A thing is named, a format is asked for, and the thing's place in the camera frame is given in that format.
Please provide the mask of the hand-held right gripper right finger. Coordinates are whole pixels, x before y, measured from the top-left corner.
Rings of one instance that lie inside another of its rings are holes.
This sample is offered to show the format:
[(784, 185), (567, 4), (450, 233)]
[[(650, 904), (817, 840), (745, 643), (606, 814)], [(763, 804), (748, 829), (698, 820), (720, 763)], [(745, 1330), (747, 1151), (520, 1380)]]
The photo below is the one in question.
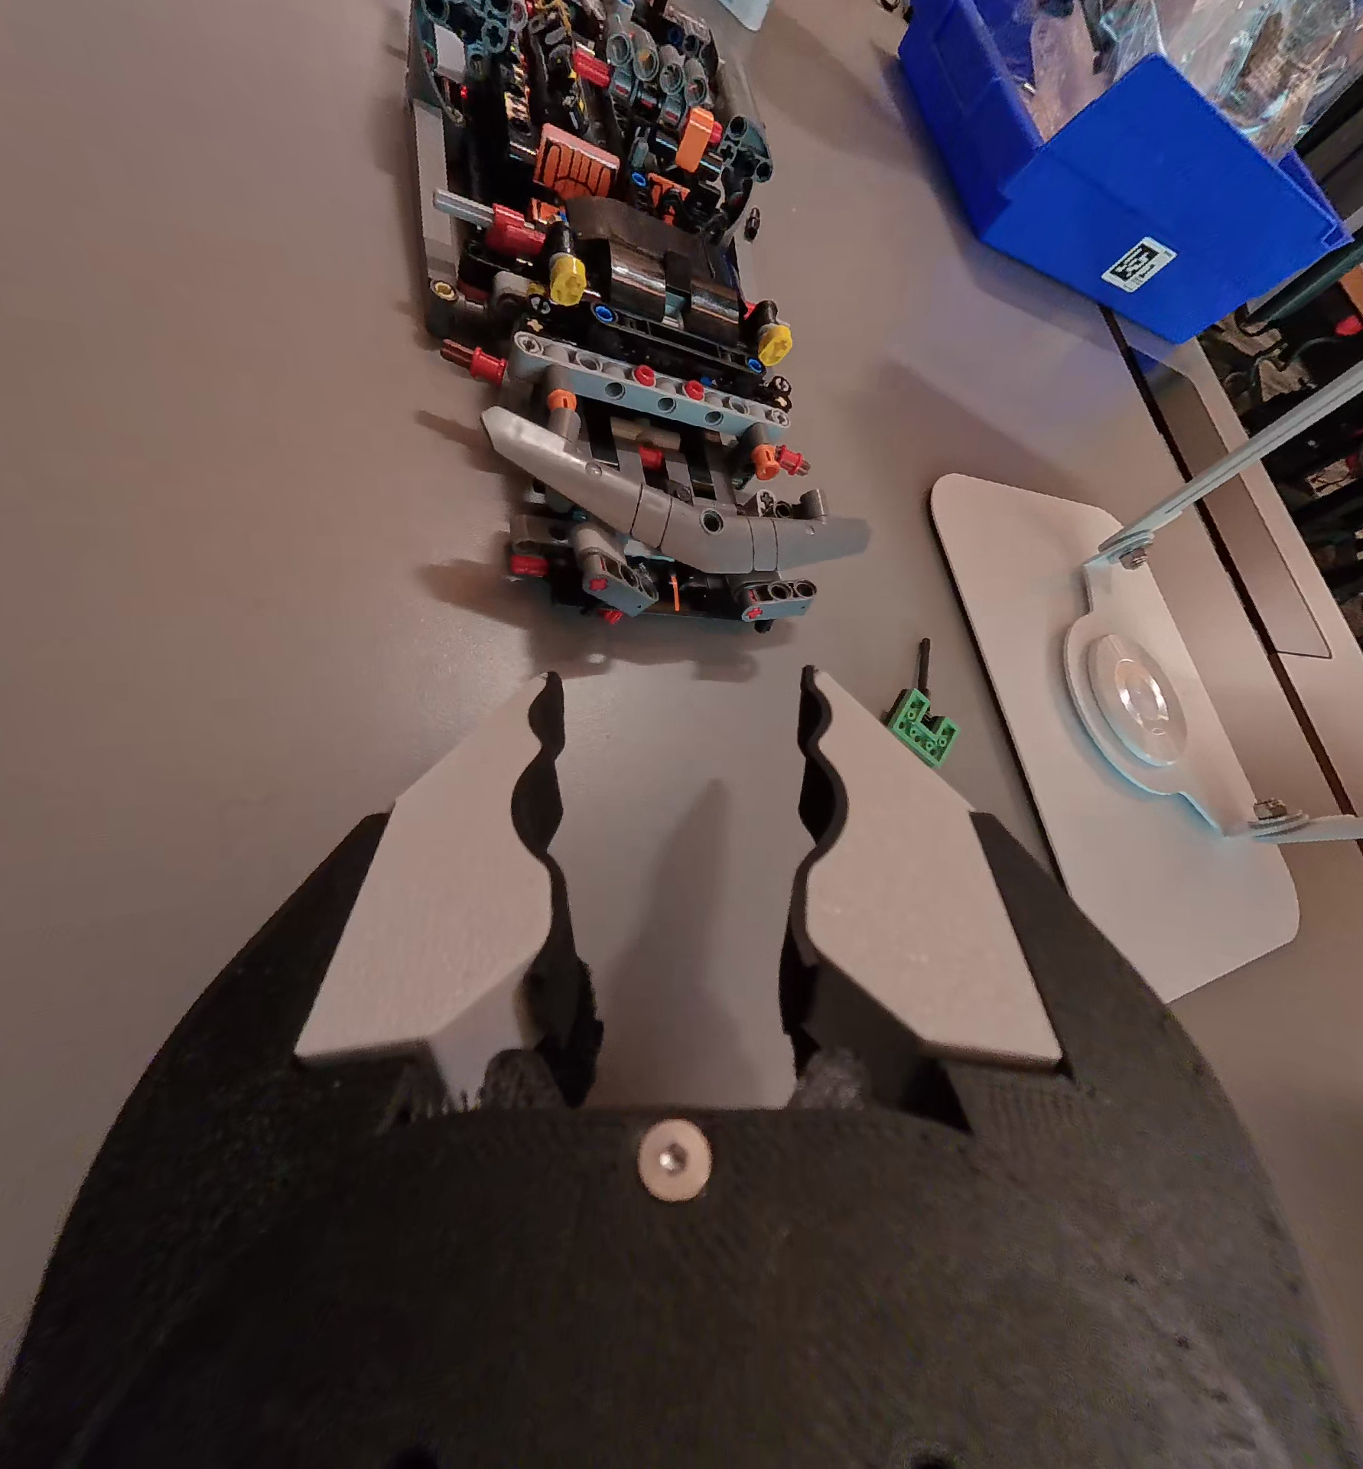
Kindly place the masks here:
[(778, 971), (794, 1092), (958, 1108), (952, 1062), (1057, 1074), (1063, 1044), (975, 805), (813, 665), (798, 744), (808, 850)]

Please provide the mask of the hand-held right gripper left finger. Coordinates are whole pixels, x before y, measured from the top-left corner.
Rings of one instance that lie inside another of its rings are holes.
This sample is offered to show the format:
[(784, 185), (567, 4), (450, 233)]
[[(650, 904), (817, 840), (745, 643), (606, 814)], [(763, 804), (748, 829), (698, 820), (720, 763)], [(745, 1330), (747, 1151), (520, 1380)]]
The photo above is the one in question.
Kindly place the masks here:
[(564, 1104), (588, 1099), (603, 1019), (549, 852), (564, 744), (564, 687), (544, 672), (398, 795), (297, 1061), (414, 1057), (450, 1105), (477, 1105), (489, 1061), (534, 1050)]

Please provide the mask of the lego car model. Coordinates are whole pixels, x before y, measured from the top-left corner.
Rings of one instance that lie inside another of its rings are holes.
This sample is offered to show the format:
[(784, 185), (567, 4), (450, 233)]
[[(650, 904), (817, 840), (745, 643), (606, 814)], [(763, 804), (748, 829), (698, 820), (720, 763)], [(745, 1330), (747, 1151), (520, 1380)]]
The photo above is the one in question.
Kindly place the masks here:
[(681, 3), (410, 3), (427, 331), (526, 474), (508, 574), (607, 624), (805, 617), (868, 525), (808, 484), (789, 324), (741, 238), (775, 172)]

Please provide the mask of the green lego block black axle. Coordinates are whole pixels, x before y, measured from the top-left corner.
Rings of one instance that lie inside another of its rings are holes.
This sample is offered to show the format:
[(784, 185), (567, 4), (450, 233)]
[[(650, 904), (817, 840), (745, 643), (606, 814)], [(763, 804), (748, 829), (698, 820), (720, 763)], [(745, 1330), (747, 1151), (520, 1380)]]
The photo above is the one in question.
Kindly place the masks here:
[(952, 751), (960, 727), (933, 708), (930, 693), (931, 639), (922, 639), (915, 660), (912, 687), (898, 691), (884, 714), (885, 729), (931, 771), (938, 771)]

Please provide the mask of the blue bin with lego bags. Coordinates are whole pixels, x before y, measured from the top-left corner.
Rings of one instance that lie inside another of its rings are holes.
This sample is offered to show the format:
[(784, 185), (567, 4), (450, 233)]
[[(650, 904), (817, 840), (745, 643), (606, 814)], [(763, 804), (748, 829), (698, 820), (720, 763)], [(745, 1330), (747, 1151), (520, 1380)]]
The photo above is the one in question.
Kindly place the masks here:
[(1267, 160), (1167, 59), (1044, 138), (988, 22), (1009, 3), (915, 3), (898, 57), (975, 235), (1183, 342), (1352, 245), (1297, 153)]

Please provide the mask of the bags of lego pieces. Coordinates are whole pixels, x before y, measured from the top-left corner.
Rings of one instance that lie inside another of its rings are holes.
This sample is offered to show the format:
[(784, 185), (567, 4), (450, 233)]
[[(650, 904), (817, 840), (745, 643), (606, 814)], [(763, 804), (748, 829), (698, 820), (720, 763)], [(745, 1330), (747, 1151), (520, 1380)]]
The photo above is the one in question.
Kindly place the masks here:
[(1276, 160), (1363, 76), (1363, 3), (1017, 3), (1009, 59), (1041, 137), (1161, 57)]

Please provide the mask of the white book stand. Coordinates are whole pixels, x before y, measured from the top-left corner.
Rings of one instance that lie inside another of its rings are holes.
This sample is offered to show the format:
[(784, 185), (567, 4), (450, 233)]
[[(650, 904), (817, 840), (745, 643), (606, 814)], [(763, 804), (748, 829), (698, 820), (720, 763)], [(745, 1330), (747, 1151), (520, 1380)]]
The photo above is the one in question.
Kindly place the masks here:
[[(1363, 649), (1270, 471), (1252, 466), (1183, 511), (1149, 563), (1093, 586), (1080, 563), (1182, 477), (1239, 447), (1242, 419), (1202, 346), (1149, 372), (1161, 436), (1148, 471), (1113, 471), (1104, 507), (946, 474), (933, 529), (1023, 766), (1059, 875), (1140, 970), (1182, 997), (1294, 941), (1328, 937), (1363, 970)], [(1222, 822), (1280, 799), (1294, 845), (1222, 834), (1185, 795), (1128, 777), (1080, 719), (1075, 649), (1111, 630), (1170, 672), (1194, 775), (1219, 783)]]

